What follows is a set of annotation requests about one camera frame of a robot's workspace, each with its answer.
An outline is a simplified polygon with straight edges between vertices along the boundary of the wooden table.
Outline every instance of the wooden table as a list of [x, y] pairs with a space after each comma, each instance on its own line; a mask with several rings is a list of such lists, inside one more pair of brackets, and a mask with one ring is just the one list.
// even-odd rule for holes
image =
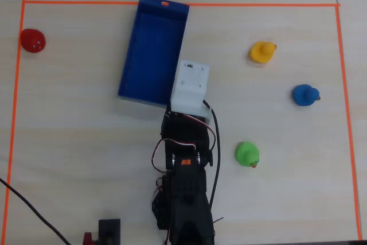
[[[2, 6], [0, 176], [6, 178], [21, 3]], [[21, 51], [11, 184], [72, 244], [96, 232], [99, 219], [116, 217], [122, 244], [161, 244], [165, 234], [150, 211], [158, 177], [150, 157], [164, 110], [116, 97], [135, 12], [135, 5], [25, 6], [24, 28], [44, 32], [47, 46], [36, 55]], [[258, 40], [278, 45], [263, 67], [247, 57]], [[222, 141], [212, 212], [224, 219], [215, 224], [216, 244], [358, 239], [335, 7], [191, 7], [180, 58], [210, 65], [206, 98]], [[295, 106], [290, 91], [302, 83], [317, 87], [322, 100]], [[260, 149], [255, 170], [234, 158], [241, 141]], [[163, 158], [161, 151], [157, 163]], [[215, 168], [206, 171], [210, 194]], [[0, 195], [4, 205], [5, 189]], [[6, 244], [61, 244], [13, 194], [8, 208]]]

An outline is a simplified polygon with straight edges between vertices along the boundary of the toy duck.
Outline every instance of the toy duck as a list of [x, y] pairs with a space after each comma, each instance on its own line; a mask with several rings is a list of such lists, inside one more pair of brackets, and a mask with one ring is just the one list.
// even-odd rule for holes
[[242, 142], [236, 149], [236, 159], [243, 166], [255, 168], [260, 160], [260, 153], [253, 143]]
[[296, 86], [292, 91], [292, 98], [299, 106], [310, 106], [320, 100], [320, 92], [308, 84]]
[[258, 41], [250, 50], [250, 57], [257, 63], [267, 63], [273, 57], [276, 45], [272, 42]]

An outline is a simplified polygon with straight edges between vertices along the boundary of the blue plastic container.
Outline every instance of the blue plastic container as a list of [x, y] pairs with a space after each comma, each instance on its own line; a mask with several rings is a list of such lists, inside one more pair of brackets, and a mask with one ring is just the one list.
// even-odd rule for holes
[[189, 5], [139, 0], [118, 95], [169, 104]]

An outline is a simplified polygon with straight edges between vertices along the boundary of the black cable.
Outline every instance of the black cable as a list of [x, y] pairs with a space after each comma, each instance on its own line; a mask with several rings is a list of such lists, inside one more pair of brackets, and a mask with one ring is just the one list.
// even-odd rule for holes
[[56, 230], [56, 228], [54, 226], [52, 226], [50, 224], [50, 222], [48, 222], [46, 219], [44, 219], [44, 217], [34, 208], [34, 206], [32, 206], [32, 204], [30, 202], [28, 202], [28, 200], [26, 198], [23, 197], [23, 195], [21, 195], [19, 192], [17, 192], [15, 189], [13, 189], [7, 182], [5, 182], [3, 179], [1, 179], [0, 177], [0, 182], [3, 183], [8, 189], [10, 189], [13, 193], [15, 193], [16, 196], [18, 196], [37, 216], [39, 219], [41, 219], [41, 221], [43, 223], [45, 223], [52, 231], [54, 231], [54, 233], [56, 233], [56, 235], [66, 244], [66, 245], [71, 245], [70, 242], [67, 241], [66, 238], [64, 238], [64, 236], [58, 231]]
[[215, 222], [218, 222], [219, 220], [222, 220], [224, 218], [224, 216], [223, 217], [221, 217], [221, 218], [219, 218], [219, 219], [217, 219], [217, 220], [214, 220], [213, 221], [213, 224], [215, 223]]
[[[206, 105], [207, 108], [210, 109], [210, 105], [206, 102], [206, 100], [203, 100], [202, 102], [204, 103], [204, 105]], [[216, 113], [214, 112], [213, 109], [212, 109], [212, 114], [213, 114], [214, 124], [216, 125], [217, 148], [218, 148], [218, 161], [217, 161], [217, 171], [216, 171], [216, 176], [214, 178], [212, 195], [210, 197], [210, 203], [209, 203], [210, 208], [212, 208], [212, 205], [213, 205], [214, 194], [215, 194], [216, 188], [217, 188], [217, 182], [218, 182], [218, 176], [219, 176], [219, 169], [220, 169], [220, 137], [219, 137], [219, 127], [218, 127], [218, 121], [217, 121]]]

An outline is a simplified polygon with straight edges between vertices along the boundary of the orange tape line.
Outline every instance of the orange tape line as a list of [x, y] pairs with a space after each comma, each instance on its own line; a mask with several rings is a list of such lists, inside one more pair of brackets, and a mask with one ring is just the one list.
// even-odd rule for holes
[[347, 125], [348, 125], [348, 136], [349, 136], [350, 162], [351, 162], [351, 165], [352, 165], [354, 210], [356, 212], [356, 224], [357, 224], [358, 240], [362, 240], [361, 220], [360, 220], [360, 205], [359, 205], [359, 200], [358, 200], [358, 187], [357, 187], [357, 175], [356, 175], [356, 161], [354, 159], [352, 124], [350, 122], [348, 88], [347, 88], [347, 85], [346, 85], [345, 63], [344, 63], [344, 53], [343, 53], [343, 43], [342, 43], [342, 32], [341, 32], [341, 28], [340, 28], [340, 17], [339, 17], [339, 8], [338, 7], [335, 7], [335, 16], [337, 18], [339, 54], [340, 54], [340, 63], [341, 63], [341, 67], [342, 67], [346, 122], [347, 122]]
[[[98, 5], [137, 5], [134, 1], [59, 1], [59, 0], [26, 0], [33, 4], [98, 4]], [[337, 7], [339, 3], [186, 3], [199, 7]]]
[[[9, 147], [9, 162], [7, 164], [7, 179], [6, 179], [6, 182], [8, 184], [10, 184], [10, 179], [11, 179], [11, 165], [13, 163], [15, 118], [16, 118], [16, 115], [17, 115], [19, 66], [20, 66], [20, 61], [21, 61], [21, 33], [22, 33], [22, 30], [23, 30], [24, 8], [25, 8], [25, 1], [22, 0], [21, 19], [20, 19], [20, 23], [19, 23], [19, 35], [18, 35], [17, 64], [15, 66], [15, 81], [14, 81], [14, 96], [13, 96], [13, 114], [11, 116], [11, 133], [10, 133], [10, 147]], [[3, 216], [3, 222], [2, 222], [1, 245], [5, 245], [5, 234], [6, 234], [6, 222], [7, 222], [8, 206], [9, 206], [9, 189], [6, 188], [4, 216]]]
[[338, 3], [187, 3], [190, 6], [199, 7], [337, 7]]
[[25, 0], [33, 4], [98, 4], [98, 5], [137, 5], [136, 1], [71, 1], [71, 0]]

